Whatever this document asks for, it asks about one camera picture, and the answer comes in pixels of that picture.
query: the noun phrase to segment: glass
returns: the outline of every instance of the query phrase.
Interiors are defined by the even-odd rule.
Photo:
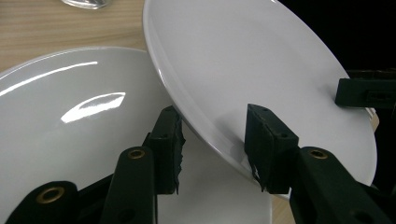
[[[97,9],[109,5],[112,0],[62,0],[62,1],[67,5],[73,7]]]

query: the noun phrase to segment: table surface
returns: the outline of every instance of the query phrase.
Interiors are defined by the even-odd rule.
[[[144,0],[114,0],[98,10],[61,0],[0,1],[0,72],[41,55],[88,46],[146,49]],[[273,198],[273,223],[294,223],[289,203]]]

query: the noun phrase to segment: glossy surface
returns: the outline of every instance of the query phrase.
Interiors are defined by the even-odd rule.
[[[68,180],[81,189],[110,175],[170,104],[149,56],[135,49],[70,49],[1,73],[0,223],[44,183]],[[270,223],[269,195],[184,133],[180,195],[160,197],[161,223]]]
[[[190,127],[251,177],[243,150],[248,104],[273,110],[300,147],[330,150],[360,182],[375,175],[364,109],[340,108],[342,66],[275,0],[147,0],[143,26],[163,85]]]
[[[62,0],[72,7],[81,7],[86,9],[98,9],[108,6],[112,0]]]

